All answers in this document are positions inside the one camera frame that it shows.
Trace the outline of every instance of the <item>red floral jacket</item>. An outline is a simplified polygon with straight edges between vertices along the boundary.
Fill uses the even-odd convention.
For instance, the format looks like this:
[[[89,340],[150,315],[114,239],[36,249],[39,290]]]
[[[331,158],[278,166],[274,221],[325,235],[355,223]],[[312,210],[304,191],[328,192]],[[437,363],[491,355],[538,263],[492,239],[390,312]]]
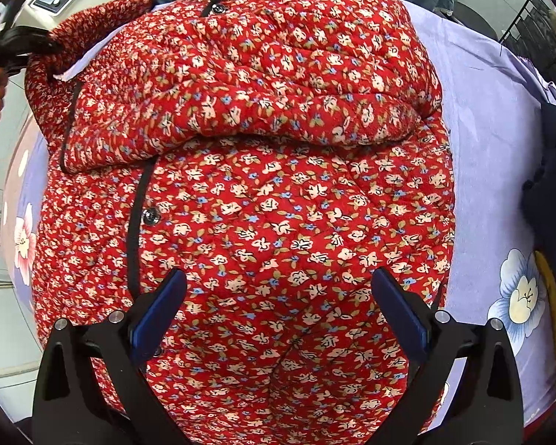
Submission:
[[[374,303],[432,303],[454,236],[441,88],[399,0],[119,0],[53,31],[26,89],[49,142],[33,292],[103,320],[184,269],[147,378],[195,441],[361,444],[406,386]],[[71,82],[53,78],[127,26]],[[117,403],[101,365],[108,400]]]

